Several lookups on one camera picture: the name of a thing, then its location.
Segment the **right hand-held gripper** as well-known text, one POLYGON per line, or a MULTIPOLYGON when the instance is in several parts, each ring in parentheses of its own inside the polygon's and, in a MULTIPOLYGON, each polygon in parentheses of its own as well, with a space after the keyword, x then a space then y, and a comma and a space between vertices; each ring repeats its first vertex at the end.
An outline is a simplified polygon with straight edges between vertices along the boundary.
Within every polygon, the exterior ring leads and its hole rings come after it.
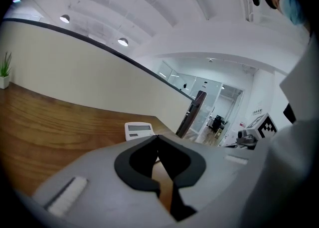
POLYGON ((261 139, 272 137, 276 134, 277 127, 268 113, 257 117, 244 130, 238 131, 236 143, 254 149, 261 139))

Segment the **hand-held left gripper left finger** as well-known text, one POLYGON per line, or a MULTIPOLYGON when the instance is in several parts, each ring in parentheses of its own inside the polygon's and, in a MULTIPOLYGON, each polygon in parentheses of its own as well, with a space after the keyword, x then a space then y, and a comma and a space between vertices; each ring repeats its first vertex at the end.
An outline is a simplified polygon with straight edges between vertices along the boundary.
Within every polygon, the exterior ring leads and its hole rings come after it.
POLYGON ((158 158, 157 136, 121 152, 114 161, 118 177, 137 191, 154 192, 160 196, 160 184, 152 179, 153 166, 158 158))

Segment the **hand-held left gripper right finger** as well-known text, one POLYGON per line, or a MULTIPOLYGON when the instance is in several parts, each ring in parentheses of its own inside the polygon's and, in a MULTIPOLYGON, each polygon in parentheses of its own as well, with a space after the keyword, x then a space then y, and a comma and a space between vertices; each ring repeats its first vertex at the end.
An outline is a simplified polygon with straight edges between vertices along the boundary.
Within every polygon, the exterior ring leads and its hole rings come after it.
POLYGON ((173 182, 170 214, 179 222, 197 212, 184 204, 179 190, 197 183, 206 170, 206 161, 196 151, 163 135, 158 135, 157 148, 159 160, 173 182))

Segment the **white calculator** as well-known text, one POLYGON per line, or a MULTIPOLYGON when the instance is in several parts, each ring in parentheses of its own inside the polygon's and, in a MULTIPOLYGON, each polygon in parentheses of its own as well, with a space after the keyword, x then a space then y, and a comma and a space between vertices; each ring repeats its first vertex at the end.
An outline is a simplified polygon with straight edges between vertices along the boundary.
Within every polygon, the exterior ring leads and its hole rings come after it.
POLYGON ((127 122, 124 128, 126 141, 155 135, 151 123, 127 122))

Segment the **black office chair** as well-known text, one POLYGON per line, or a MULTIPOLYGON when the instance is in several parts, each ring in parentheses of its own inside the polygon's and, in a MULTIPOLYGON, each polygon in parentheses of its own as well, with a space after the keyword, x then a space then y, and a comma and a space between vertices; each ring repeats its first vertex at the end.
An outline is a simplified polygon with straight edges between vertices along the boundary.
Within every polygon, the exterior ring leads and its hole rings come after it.
POLYGON ((212 123, 212 130, 214 132, 217 132, 217 130, 220 128, 221 124, 223 122, 223 117, 217 115, 214 120, 213 120, 213 123, 212 123))

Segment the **wooden railing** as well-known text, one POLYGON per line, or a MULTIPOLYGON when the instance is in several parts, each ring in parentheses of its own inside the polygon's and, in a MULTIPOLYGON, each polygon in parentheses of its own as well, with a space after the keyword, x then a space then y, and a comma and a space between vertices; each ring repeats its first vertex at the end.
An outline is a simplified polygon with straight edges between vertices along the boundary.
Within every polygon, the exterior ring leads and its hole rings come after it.
POLYGON ((186 135, 187 131, 189 130, 196 116, 198 115, 206 96, 206 92, 199 90, 195 99, 192 100, 192 103, 176 132, 176 135, 178 137, 183 138, 186 135))

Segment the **brown wooden table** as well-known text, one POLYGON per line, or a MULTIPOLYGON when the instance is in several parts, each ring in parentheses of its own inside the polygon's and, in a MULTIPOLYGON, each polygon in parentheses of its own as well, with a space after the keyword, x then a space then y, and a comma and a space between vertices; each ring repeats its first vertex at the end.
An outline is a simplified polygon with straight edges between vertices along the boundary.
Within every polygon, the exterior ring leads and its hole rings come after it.
POLYGON ((0 166, 14 189, 31 196, 83 154, 124 142, 124 124, 133 121, 174 135, 155 116, 85 107, 11 83, 0 89, 0 166))

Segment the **cream partition panel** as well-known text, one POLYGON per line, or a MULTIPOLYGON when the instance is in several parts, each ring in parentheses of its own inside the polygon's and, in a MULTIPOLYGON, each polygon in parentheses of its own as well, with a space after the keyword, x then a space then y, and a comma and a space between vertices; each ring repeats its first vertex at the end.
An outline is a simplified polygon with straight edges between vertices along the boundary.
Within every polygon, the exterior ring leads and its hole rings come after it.
POLYGON ((48 27, 5 21, 0 57, 12 54, 13 83, 58 100, 157 117, 176 132, 192 99, 90 42, 48 27))

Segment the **blue face mask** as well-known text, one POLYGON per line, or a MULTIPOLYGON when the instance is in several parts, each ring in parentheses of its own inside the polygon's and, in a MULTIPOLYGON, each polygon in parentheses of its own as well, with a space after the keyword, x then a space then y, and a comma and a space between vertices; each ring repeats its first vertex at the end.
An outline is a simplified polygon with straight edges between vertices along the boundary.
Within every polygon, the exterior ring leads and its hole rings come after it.
POLYGON ((298 0, 280 0, 279 6, 282 14, 294 25, 303 25, 307 18, 298 0))

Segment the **small potted plant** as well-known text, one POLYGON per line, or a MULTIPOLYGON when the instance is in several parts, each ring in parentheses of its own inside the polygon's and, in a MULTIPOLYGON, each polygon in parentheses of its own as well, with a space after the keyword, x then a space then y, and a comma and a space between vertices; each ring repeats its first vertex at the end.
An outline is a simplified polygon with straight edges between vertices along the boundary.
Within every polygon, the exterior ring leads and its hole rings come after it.
POLYGON ((4 58, 0 62, 0 89, 6 89, 9 86, 11 58, 11 53, 6 52, 4 58))

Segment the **glass partition wall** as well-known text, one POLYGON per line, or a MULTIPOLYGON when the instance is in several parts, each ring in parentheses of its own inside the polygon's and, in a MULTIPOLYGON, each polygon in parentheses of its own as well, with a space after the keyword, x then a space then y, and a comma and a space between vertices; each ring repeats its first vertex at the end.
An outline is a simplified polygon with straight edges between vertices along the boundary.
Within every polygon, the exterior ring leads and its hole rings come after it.
POLYGON ((160 64, 156 73, 192 99, 195 99, 200 91, 206 93, 206 97, 199 113, 190 127, 191 131, 196 134, 200 134, 204 125, 206 125, 208 116, 213 111, 213 107, 218 94, 220 93, 222 84, 213 80, 178 73, 165 62, 160 64))

